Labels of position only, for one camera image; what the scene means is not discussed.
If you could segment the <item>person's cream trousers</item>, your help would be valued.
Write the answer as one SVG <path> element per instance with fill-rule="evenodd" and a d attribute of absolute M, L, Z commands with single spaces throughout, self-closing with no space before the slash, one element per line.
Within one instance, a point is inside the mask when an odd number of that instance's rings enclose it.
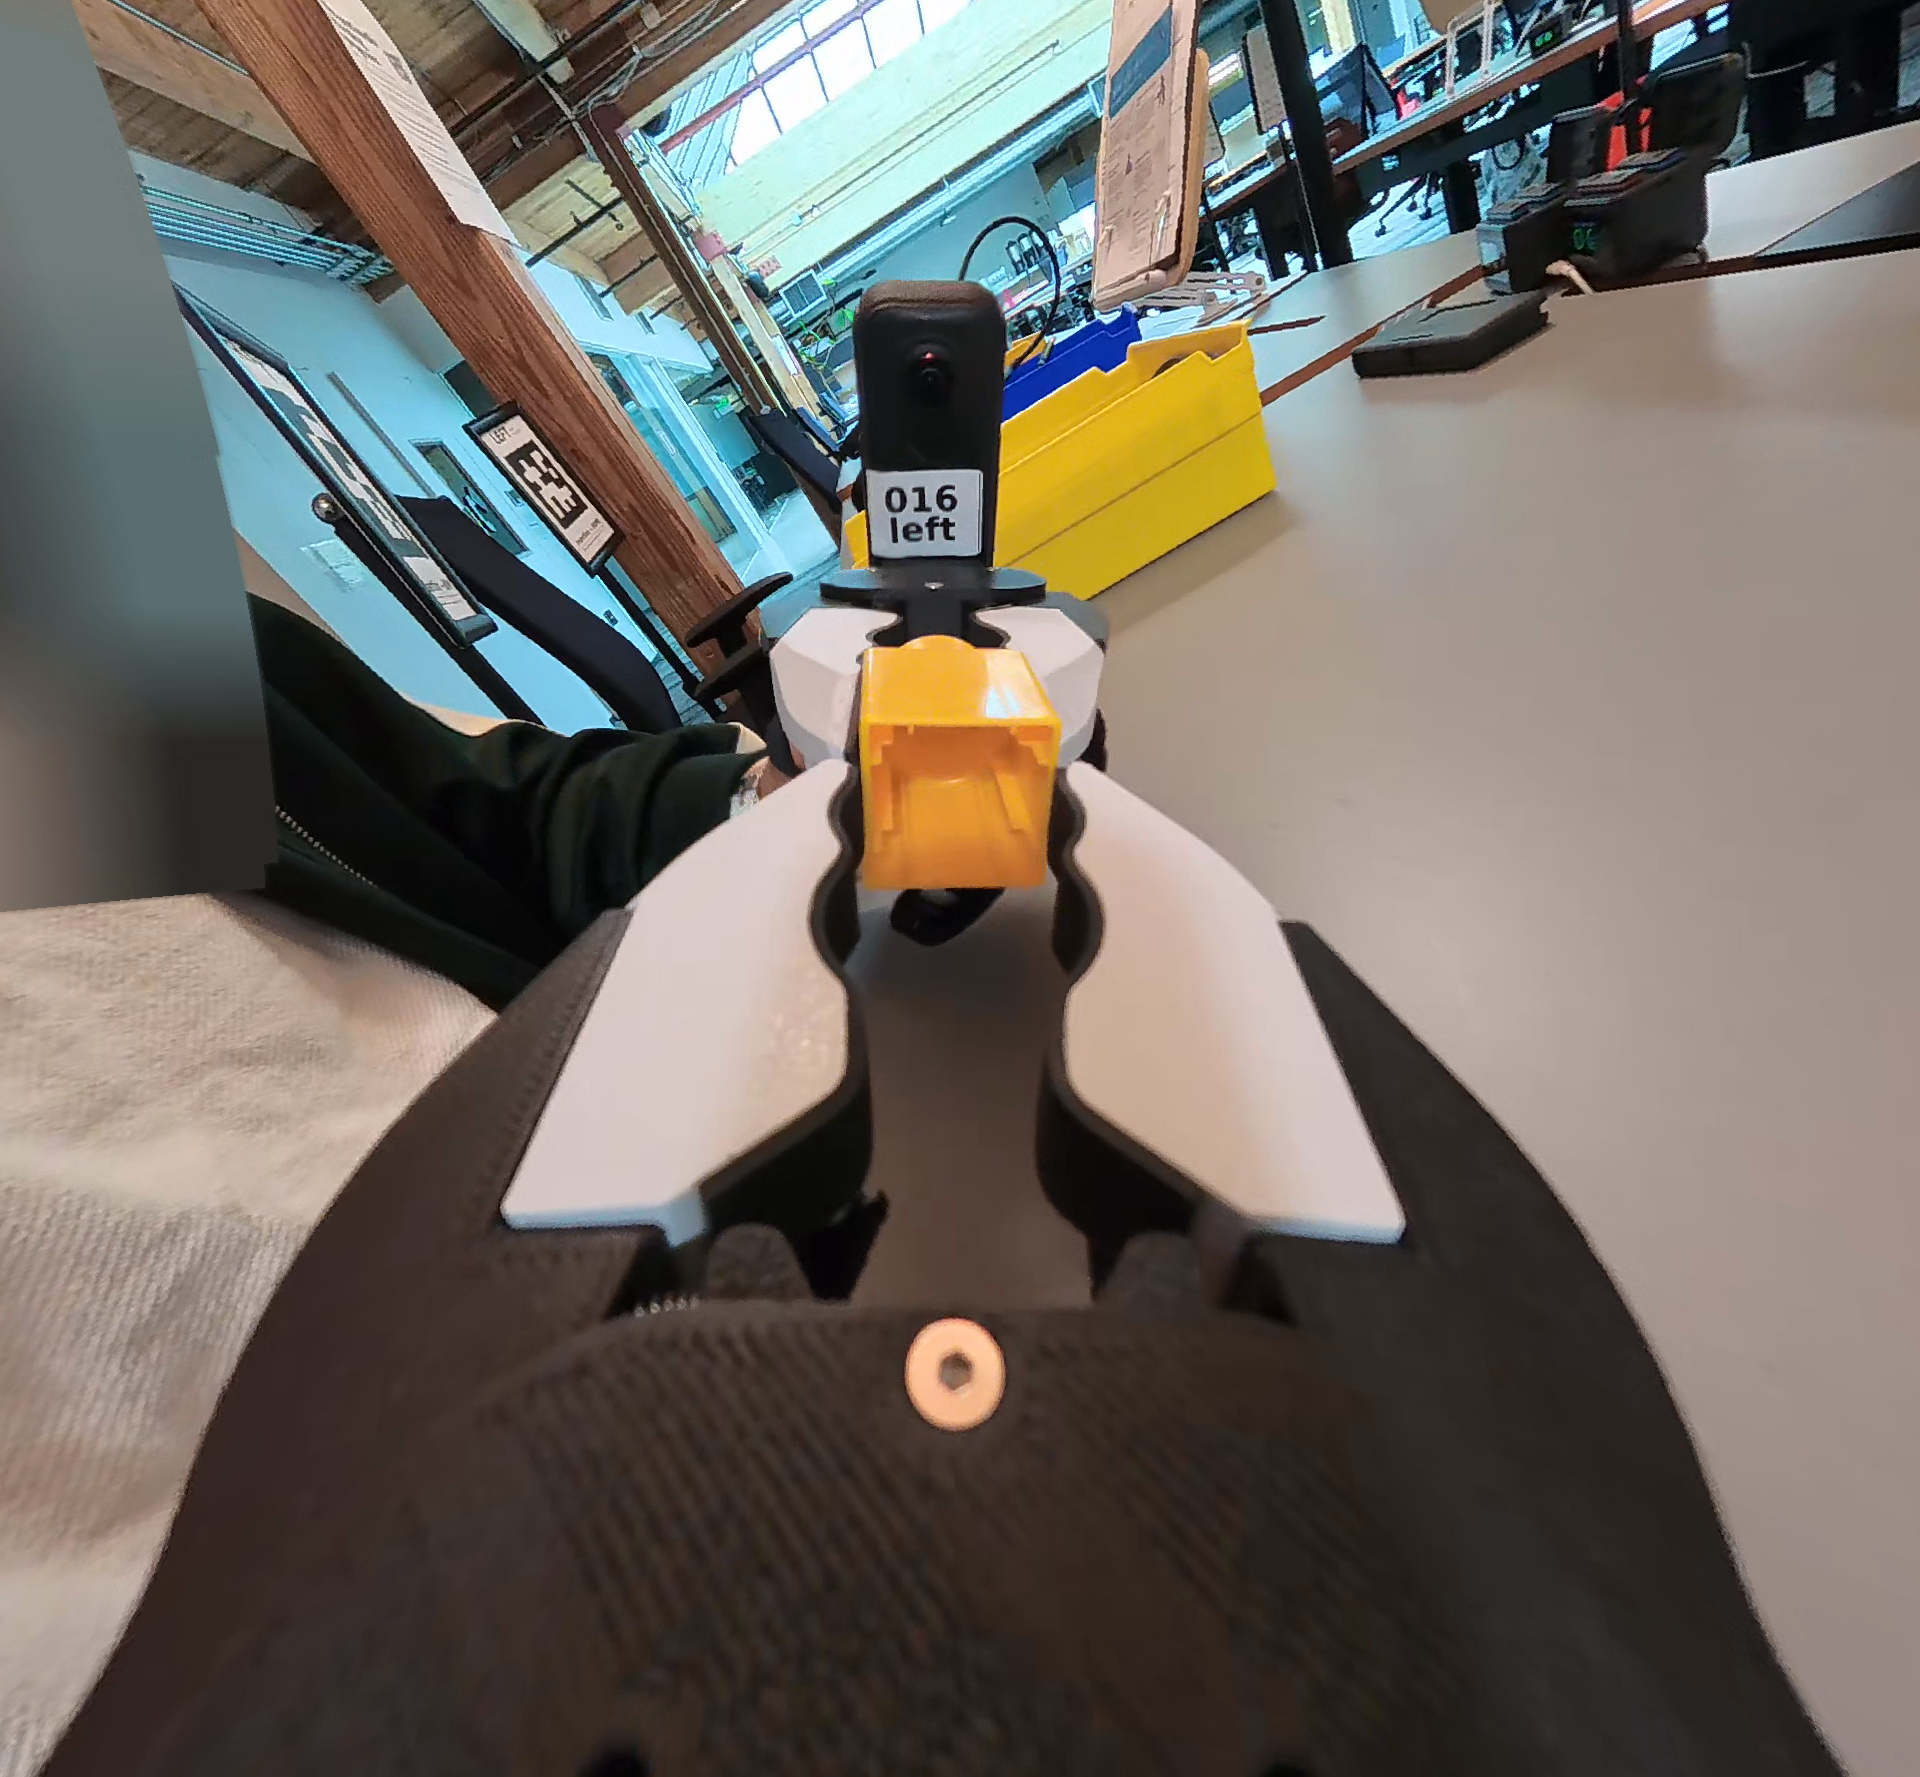
<path fill-rule="evenodd" d="M 307 1230 L 492 1018 L 261 899 L 3 912 L 3 1772 L 117 1642 Z"/>

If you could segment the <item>yellow plastic bin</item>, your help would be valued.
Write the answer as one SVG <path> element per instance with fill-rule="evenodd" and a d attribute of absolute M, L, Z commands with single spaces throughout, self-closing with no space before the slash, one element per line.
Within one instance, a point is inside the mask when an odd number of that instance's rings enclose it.
<path fill-rule="evenodd" d="M 839 605 L 1090 601 L 1269 493 L 1244 324 L 1139 340 L 1001 421 L 1005 331 L 971 281 L 867 290 L 853 321 L 865 560 Z"/>

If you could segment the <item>white paper notice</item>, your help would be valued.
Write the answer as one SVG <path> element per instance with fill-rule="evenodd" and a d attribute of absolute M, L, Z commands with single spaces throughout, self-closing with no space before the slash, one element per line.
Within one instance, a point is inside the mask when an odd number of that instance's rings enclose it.
<path fill-rule="evenodd" d="M 316 0 L 353 66 L 398 127 L 406 147 L 431 179 L 454 219 L 481 230 L 517 251 L 513 228 L 467 163 L 409 61 L 364 0 Z"/>

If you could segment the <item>marker board on black stand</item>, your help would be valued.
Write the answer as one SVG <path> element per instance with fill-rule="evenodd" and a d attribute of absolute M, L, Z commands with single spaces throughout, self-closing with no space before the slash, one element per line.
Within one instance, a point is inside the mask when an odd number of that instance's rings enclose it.
<path fill-rule="evenodd" d="M 433 644 L 501 717 L 535 722 L 537 712 L 476 653 L 498 625 L 380 486 L 364 457 L 299 383 L 292 365 L 221 311 L 174 283 L 182 321 L 204 341 L 245 396 L 317 480 L 312 510 L 356 562 L 404 607 Z"/>

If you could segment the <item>wooden pillar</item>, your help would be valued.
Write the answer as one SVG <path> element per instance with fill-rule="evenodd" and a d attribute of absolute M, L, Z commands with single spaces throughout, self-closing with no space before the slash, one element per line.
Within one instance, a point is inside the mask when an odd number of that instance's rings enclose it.
<path fill-rule="evenodd" d="M 454 219 L 317 0 L 195 0 L 494 398 L 511 399 L 624 527 L 618 560 L 671 635 L 736 593 L 673 480 L 517 251 Z"/>

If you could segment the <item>yellow orange toy block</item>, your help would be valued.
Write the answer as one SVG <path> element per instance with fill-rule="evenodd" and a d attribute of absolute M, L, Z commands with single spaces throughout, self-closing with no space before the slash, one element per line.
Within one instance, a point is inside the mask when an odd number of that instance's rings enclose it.
<path fill-rule="evenodd" d="M 874 646 L 855 697 L 867 890 L 1048 878 L 1061 721 L 1023 654 L 951 637 Z"/>

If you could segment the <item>blue plastic bin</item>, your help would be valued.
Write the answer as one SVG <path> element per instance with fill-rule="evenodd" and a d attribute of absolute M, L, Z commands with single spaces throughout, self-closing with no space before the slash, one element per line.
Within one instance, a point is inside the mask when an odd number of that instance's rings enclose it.
<path fill-rule="evenodd" d="M 1088 372 L 1116 369 L 1135 341 L 1139 314 L 1133 306 L 1094 316 L 1066 333 L 1020 338 L 1005 351 L 1001 421 Z"/>

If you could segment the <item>small framed marker sign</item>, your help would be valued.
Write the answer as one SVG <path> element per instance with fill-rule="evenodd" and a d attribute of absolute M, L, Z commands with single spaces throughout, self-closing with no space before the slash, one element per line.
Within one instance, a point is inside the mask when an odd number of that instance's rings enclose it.
<path fill-rule="evenodd" d="M 612 511 L 513 401 L 496 403 L 489 412 L 467 419 L 461 429 L 517 499 L 560 541 L 577 566 L 581 582 L 591 587 L 589 596 L 576 598 L 588 611 L 591 627 L 609 632 L 626 658 L 645 665 L 651 682 L 662 688 L 668 711 L 681 711 L 681 698 L 675 695 L 683 681 L 681 665 L 669 654 L 663 632 L 649 619 L 644 602 L 607 579 L 607 568 L 618 562 L 626 541 L 624 527 Z"/>

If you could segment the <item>black charger device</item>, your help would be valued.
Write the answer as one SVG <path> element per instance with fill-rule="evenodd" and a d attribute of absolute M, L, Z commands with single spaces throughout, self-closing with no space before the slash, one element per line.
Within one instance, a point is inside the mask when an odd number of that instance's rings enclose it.
<path fill-rule="evenodd" d="M 1479 265 L 1501 290 L 1544 288 L 1556 263 L 1614 286 L 1703 250 L 1708 178 L 1746 104 L 1748 60 L 1716 53 L 1643 80 L 1629 99 L 1556 114 L 1544 178 L 1478 226 Z"/>

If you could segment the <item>black office chair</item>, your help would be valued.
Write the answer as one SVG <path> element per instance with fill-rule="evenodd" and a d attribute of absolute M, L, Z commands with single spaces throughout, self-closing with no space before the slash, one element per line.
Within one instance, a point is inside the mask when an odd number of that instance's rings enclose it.
<path fill-rule="evenodd" d="M 683 725 L 666 685 L 644 653 L 583 605 L 522 564 L 507 547 L 450 497 L 408 497 L 398 503 L 487 612 L 546 651 L 588 685 L 638 735 L 663 735 Z M 778 722 L 771 644 L 749 637 L 749 616 L 789 582 L 778 572 L 739 590 L 707 612 L 687 635 L 691 644 L 714 640 L 723 660 L 686 688 L 711 715 L 742 712 L 742 722 L 768 736 Z"/>

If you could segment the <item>black rectangular box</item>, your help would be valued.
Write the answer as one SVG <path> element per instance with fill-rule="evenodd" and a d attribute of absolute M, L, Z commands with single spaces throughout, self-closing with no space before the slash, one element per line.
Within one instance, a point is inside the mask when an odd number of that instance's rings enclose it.
<path fill-rule="evenodd" d="M 1548 325 L 1548 290 L 1411 306 L 1356 343 L 1361 378 L 1471 372 Z"/>

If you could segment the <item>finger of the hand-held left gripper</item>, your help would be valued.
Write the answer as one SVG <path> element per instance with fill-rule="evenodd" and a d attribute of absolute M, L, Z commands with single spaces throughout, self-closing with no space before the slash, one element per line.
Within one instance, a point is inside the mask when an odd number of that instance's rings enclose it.
<path fill-rule="evenodd" d="M 1000 646 L 1022 654 L 1054 709 L 1060 765 L 1107 768 L 1107 731 L 1100 709 L 1105 662 L 1105 619 L 1079 598 L 995 607 L 971 615 L 971 628 L 994 632 Z"/>
<path fill-rule="evenodd" d="M 771 646 L 779 742 L 765 740 L 778 772 L 852 759 L 858 762 L 855 695 L 861 657 L 898 612 L 817 605 Z"/>

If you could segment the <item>black vertical pole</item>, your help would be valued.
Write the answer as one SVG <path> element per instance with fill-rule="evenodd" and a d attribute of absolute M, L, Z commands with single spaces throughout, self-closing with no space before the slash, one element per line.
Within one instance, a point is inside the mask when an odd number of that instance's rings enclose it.
<path fill-rule="evenodd" d="M 1332 152 L 1296 0 L 1258 0 L 1277 89 L 1284 102 L 1291 160 L 1316 260 L 1324 268 L 1351 261 L 1348 221 L 1335 194 Z"/>

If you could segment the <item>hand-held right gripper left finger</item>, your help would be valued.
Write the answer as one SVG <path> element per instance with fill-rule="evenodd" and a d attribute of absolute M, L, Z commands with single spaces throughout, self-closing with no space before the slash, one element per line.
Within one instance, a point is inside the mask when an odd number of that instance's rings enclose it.
<path fill-rule="evenodd" d="M 858 778 L 819 762 L 629 903 L 498 1217 L 513 1237 L 779 1233 L 822 1293 L 874 1237 Z"/>

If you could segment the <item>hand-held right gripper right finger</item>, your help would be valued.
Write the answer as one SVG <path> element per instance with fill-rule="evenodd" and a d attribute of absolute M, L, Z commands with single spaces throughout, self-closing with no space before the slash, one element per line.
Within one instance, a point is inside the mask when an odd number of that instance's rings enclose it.
<path fill-rule="evenodd" d="M 1405 1215 L 1284 925 L 1224 856 L 1086 762 L 1048 839 L 1060 1027 L 1038 1182 L 1103 1285 L 1139 1237 L 1230 1285 L 1267 1237 L 1395 1247 Z"/>

